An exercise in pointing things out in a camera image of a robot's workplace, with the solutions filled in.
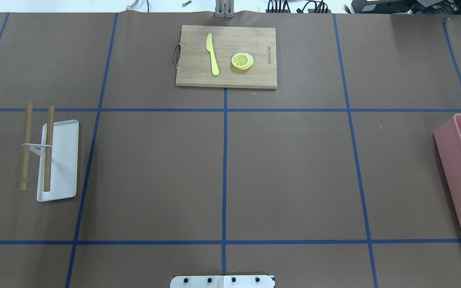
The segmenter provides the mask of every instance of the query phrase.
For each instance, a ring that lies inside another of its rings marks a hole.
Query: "metal stand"
[[[176,276],[170,288],[275,288],[275,277],[269,275]]]
[[[234,0],[216,0],[216,18],[234,18]]]

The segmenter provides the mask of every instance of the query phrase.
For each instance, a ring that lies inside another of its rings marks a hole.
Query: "knife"
[[[205,41],[205,49],[211,55],[211,73],[214,76],[218,76],[220,70],[218,70],[218,64],[216,64],[216,58],[214,57],[214,49],[212,48],[212,34],[209,33],[207,35],[207,39]]]

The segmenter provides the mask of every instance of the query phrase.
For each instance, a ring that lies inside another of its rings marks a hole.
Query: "white tray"
[[[44,191],[45,157],[40,157],[38,168],[37,201],[50,201],[74,197],[77,188],[77,153],[79,122],[67,120],[53,126],[51,160],[51,191]],[[47,124],[42,126],[42,144],[46,144]]]

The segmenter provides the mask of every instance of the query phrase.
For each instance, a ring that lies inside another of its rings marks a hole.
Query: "lemon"
[[[254,58],[248,53],[236,53],[232,56],[232,65],[240,70],[248,70],[254,64]]]

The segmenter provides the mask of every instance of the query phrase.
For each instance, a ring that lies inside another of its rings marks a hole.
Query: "cutting board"
[[[212,33],[214,56],[220,69],[211,73],[210,54],[205,49]],[[231,59],[238,52],[254,57],[249,70],[238,70]],[[277,40],[275,28],[183,25],[181,52],[175,84],[178,86],[277,88]]]

